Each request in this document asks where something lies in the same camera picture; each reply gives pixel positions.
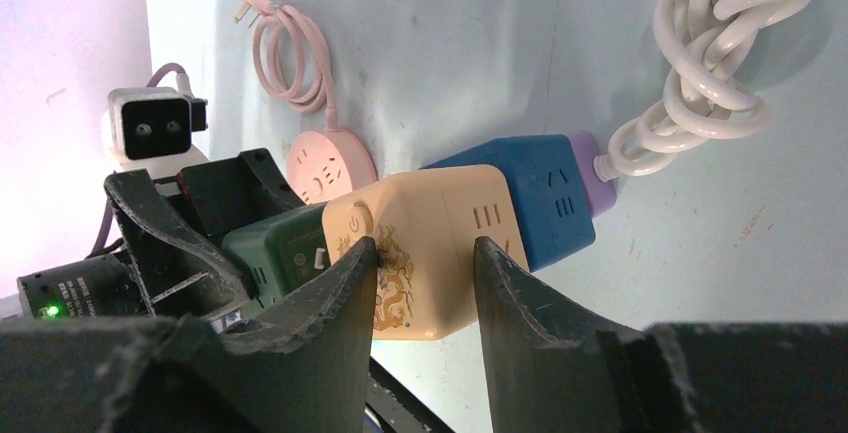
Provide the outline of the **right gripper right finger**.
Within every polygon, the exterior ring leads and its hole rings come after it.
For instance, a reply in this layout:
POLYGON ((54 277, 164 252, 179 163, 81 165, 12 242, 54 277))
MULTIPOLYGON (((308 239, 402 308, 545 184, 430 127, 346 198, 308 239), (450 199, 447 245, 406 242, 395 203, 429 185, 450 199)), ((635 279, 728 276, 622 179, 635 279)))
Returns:
POLYGON ((493 240, 474 289, 497 432, 843 432, 843 323, 611 321, 493 240))

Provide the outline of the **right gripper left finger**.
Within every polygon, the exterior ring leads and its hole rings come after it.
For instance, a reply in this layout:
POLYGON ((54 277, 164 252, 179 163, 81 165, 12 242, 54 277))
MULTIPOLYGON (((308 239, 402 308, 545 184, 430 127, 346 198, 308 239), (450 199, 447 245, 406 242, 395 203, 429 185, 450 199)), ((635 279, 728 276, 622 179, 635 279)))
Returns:
POLYGON ((359 432, 378 252, 359 239, 256 317, 1 325, 5 432, 359 432))

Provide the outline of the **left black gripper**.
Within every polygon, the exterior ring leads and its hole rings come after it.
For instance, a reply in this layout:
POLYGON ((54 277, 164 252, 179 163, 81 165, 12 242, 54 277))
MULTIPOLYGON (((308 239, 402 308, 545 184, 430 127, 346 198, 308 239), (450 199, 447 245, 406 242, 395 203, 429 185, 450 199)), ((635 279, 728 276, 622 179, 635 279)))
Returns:
POLYGON ((157 183, 172 190, 162 195, 145 170, 104 181, 148 312, 213 321, 247 305, 254 282, 215 245, 233 230, 304 205, 270 151, 188 166, 157 183))

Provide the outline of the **dark green cube socket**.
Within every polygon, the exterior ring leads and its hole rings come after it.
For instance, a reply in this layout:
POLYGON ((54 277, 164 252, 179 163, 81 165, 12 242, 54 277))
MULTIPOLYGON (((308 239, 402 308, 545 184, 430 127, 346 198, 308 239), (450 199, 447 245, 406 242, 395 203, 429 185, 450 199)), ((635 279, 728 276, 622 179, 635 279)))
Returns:
POLYGON ((302 206, 228 233, 222 250, 247 270, 257 295, 241 309, 251 318, 330 266, 323 203, 302 206))

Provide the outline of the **dark blue cube socket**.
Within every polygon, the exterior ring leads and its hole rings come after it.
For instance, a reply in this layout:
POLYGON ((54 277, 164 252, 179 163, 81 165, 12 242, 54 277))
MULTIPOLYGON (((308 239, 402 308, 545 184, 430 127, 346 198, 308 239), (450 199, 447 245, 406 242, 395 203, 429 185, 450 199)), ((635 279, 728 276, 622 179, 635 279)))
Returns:
POLYGON ((531 272, 596 240, 593 217, 567 135, 496 138, 427 166, 474 164, 492 165, 503 173, 531 272))

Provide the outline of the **beige cube socket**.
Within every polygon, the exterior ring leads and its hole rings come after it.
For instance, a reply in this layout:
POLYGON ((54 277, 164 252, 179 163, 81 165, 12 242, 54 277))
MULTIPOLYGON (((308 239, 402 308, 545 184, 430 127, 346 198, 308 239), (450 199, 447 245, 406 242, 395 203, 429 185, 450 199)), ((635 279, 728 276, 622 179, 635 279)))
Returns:
POLYGON ((491 165, 392 175, 327 202, 322 227, 331 261, 362 237, 375 241, 376 340, 439 340, 476 322, 481 236, 528 265, 507 181, 491 165))

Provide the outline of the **purple power strip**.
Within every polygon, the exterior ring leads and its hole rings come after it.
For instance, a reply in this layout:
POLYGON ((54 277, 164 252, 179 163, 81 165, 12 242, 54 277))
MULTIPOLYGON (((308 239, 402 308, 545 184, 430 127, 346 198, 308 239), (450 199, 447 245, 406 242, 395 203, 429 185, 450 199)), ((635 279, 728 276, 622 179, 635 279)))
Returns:
POLYGON ((612 182, 601 181, 594 169, 594 159, 601 155, 595 136, 585 130, 567 135, 574 152, 584 185, 590 214, 593 218, 609 211, 617 201, 617 191, 612 182))

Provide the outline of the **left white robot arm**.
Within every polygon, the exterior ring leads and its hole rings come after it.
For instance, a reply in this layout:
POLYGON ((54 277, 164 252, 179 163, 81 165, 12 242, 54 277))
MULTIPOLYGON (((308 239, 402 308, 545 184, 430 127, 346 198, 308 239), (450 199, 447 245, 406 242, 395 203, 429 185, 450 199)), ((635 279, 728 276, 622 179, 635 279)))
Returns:
POLYGON ((223 252, 224 236, 303 204, 265 148, 160 179, 144 169, 113 173, 104 188, 121 245, 18 278, 25 314, 218 320, 259 294, 223 252))

